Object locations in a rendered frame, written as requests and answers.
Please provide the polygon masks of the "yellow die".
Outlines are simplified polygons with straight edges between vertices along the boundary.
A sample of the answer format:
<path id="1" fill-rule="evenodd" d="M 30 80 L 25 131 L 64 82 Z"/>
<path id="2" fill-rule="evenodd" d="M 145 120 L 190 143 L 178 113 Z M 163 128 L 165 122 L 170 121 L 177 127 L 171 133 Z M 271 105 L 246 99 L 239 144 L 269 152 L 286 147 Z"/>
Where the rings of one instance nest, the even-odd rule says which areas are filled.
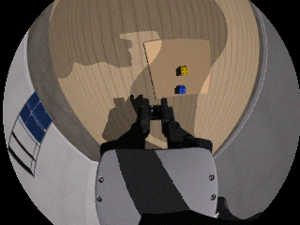
<path id="1" fill-rule="evenodd" d="M 188 75 L 188 67 L 187 66 L 180 66 L 179 72 L 181 75 Z"/>

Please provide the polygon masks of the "blue die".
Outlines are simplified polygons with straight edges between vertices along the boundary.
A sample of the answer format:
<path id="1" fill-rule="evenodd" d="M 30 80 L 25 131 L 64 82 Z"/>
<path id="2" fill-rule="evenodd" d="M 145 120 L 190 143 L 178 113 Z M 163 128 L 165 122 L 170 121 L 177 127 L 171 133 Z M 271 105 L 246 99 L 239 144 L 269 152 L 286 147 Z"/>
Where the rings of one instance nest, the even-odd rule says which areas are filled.
<path id="1" fill-rule="evenodd" d="M 178 94 L 185 94 L 186 93 L 186 87 L 184 85 L 178 85 Z"/>

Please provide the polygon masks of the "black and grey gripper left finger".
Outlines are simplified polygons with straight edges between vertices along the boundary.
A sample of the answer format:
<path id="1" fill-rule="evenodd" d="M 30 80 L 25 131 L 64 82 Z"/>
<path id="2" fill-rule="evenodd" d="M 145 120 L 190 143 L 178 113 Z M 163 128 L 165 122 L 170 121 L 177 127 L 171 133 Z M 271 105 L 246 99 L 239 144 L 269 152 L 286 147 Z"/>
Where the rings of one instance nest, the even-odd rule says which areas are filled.
<path id="1" fill-rule="evenodd" d="M 117 140 L 102 143 L 99 147 L 100 156 L 103 152 L 114 148 L 145 149 L 145 139 L 150 134 L 149 111 L 149 99 L 144 98 L 142 108 L 138 108 L 137 120 L 131 125 L 131 129 Z"/>

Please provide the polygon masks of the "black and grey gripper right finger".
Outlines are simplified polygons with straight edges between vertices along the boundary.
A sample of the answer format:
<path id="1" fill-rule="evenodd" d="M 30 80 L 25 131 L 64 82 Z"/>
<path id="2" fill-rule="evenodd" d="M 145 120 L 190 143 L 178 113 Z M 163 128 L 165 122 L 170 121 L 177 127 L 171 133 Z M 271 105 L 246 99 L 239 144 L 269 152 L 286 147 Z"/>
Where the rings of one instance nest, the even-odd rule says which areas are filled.
<path id="1" fill-rule="evenodd" d="M 173 107 L 168 107 L 166 97 L 161 99 L 161 126 L 162 134 L 167 138 L 168 148 L 201 146 L 209 149 L 212 154 L 213 144 L 211 141 L 195 138 L 193 135 L 183 130 L 180 127 L 180 124 L 174 120 Z"/>

